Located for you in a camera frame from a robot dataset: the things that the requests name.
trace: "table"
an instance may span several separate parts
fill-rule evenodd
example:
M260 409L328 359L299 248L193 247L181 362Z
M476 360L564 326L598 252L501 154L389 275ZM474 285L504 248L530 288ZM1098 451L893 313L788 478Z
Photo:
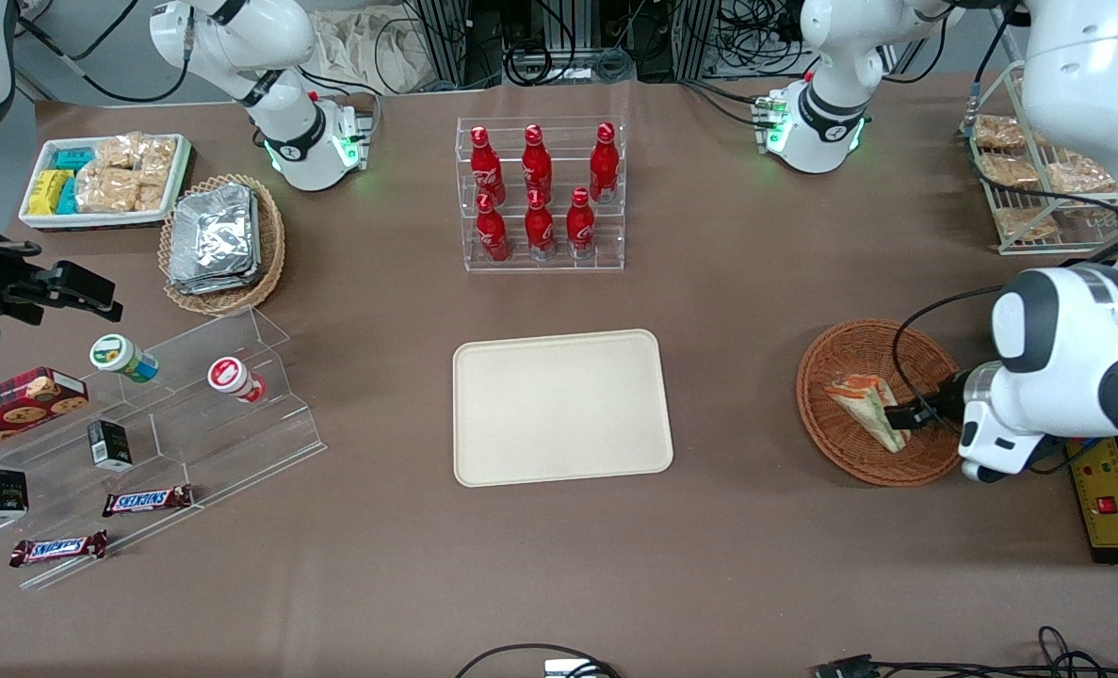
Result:
M263 310L292 335L287 373L330 449L45 592L18 592L0 553L0 678L446 677L514 642L576 647L636 678L803 675L863 651L1032 660L1041 623L1118 660L1118 568L1089 564L1065 478L870 488L797 420L797 360L826 327L1055 261L989 252L951 140L965 81L883 86L831 176L758 158L747 129L678 86L389 98L370 171L322 194L275 176L234 104L38 104L40 140L180 132L200 152L196 180L266 182L288 257ZM631 124L626 270L465 273L456 116L597 111ZM119 330L140 343L205 321L162 295L153 230L10 234L115 280ZM921 326L970 365L993 357L988 310L965 301ZM458 345L632 327L661 342L666 472L458 484ZM38 330L3 322L0 378L88 371L86 347L111 328L67 310ZM541 658L477 675L540 675Z

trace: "red bottle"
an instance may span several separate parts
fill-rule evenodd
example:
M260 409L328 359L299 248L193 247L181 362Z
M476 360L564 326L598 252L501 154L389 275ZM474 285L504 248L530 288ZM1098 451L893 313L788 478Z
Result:
M524 171L524 189L541 194L543 205L550 205L550 151L541 143L541 128L536 124L524 129L524 154L521 156L521 169Z
M487 251L487 256L493 262L506 261L512 255L512 249L508 244L504 218L495 210L493 197L480 194L480 197L475 198L475 205L480 207L480 218L476 218L475 227L480 229L480 242Z
M596 149L593 150L593 181L589 192L600 205L618 198L618 163L622 154L615 142L616 129L613 123L601 122L596 129Z
M593 241L593 228L596 226L596 215L588 207L588 189L571 190L571 208L567 210L567 243L571 245L571 256L575 258L593 258L596 244Z
M481 194L489 194L495 200L495 206L504 204L508 190L504 188L504 173L500 168L500 156L487 142L487 131L484 128L471 129L471 172L475 176L475 185Z
M541 198L541 190L529 190L529 210L524 213L524 234L529 237L529 256L544 262L555 256L555 219Z

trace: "round wicker basket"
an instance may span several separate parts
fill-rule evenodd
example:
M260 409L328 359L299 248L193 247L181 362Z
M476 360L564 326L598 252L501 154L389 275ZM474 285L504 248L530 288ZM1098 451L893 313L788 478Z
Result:
M911 488L938 480L959 463L956 435L942 425L928 425L912 432L911 441L894 454L824 390L847 375L875 374L885 378L899 403L912 398L894 371L890 355L898 327L887 320L853 320L824 331L800 359L797 408L817 449L843 471L872 484ZM899 357L906 375L925 394L958 369L951 357L921 331L906 331Z
M283 275L283 264L286 261L286 233L283 229L283 215L278 211L278 206L274 205L274 198L269 190L260 185L260 181L248 176L214 176L211 179L200 181L186 190L186 194L201 194L206 190L214 190L225 183L244 183L253 188L257 194L257 228L260 232L260 261L265 267L262 279L253 288L225 289L222 292L211 292L208 294L182 294L165 284L165 295L170 296L179 307L188 312L200 312L211 314L211 317L224 317L243 307L256 307L269 296L278 284L280 276ZM158 266L165 277L170 275L170 233L172 229L172 211L165 215L165 223L161 227L161 246L158 249Z

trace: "foil-wrapped food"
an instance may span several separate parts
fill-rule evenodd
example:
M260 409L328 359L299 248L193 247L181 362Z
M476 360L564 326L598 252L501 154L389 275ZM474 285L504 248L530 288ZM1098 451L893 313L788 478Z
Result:
M170 284L182 294L247 288L260 280L257 197L226 183L178 201L170 233Z

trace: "red cookie box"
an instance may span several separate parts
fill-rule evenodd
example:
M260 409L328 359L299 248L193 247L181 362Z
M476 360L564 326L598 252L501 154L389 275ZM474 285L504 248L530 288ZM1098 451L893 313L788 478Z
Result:
M0 384L0 442L89 403L86 384L37 366Z

